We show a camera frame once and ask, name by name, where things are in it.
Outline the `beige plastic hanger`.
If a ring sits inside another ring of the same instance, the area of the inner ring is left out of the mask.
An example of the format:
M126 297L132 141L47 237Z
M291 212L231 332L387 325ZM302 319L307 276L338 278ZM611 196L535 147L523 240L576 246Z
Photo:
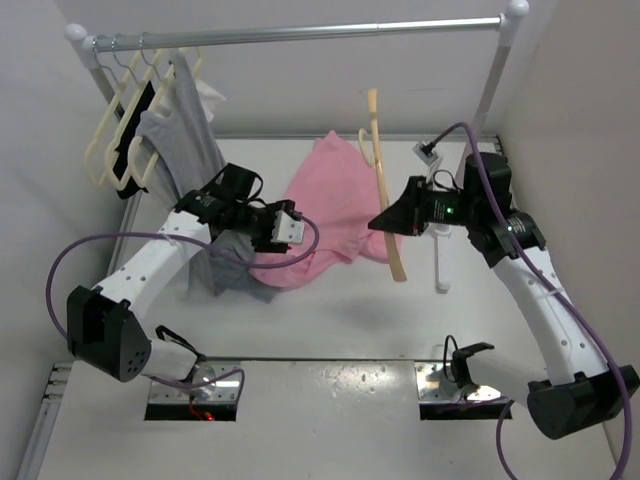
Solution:
M367 91L367 107L370 130L367 131L365 128L358 130L358 144L365 163L375 170L380 210L384 211L390 206L390 203L382 161L378 117L378 90L376 88L371 88ZM407 275L401 261L395 235L384 232L384 243L393 280L397 283L406 282Z

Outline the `pink t shirt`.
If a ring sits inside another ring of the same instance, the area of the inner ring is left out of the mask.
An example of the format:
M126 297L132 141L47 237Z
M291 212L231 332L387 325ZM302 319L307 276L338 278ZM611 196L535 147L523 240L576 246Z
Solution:
M312 220L319 231L314 252L284 268L252 269L258 281L296 289L316 280L330 267L362 256L386 264L384 233L368 228L380 212L375 170L347 140L331 131L314 142L284 197Z

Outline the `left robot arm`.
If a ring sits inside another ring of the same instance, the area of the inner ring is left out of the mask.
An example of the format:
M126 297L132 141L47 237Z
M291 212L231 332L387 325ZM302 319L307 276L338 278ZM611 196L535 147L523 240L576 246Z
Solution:
M67 298L70 353L120 382L139 375L189 380L200 354L180 340L152 340L140 322L151 304L215 234L247 236L258 252L285 253L301 244L304 224L291 200L258 205L258 174L229 164L204 187L180 199L166 221L132 258L91 289Z

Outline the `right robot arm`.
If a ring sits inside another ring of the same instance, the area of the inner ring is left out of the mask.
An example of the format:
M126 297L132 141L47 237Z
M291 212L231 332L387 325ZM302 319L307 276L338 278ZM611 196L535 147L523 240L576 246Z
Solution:
M513 207L510 182L505 157L468 156L462 189L439 191L426 177L412 176L400 198L369 227L403 236L420 236L432 223L465 227L472 246L515 300L545 366L535 371L479 342L453 351L445 370L461 389L490 386L524 405L538 429L557 440L615 418L622 396L637 391L639 376L626 365L616 378L568 311L545 238L529 214Z

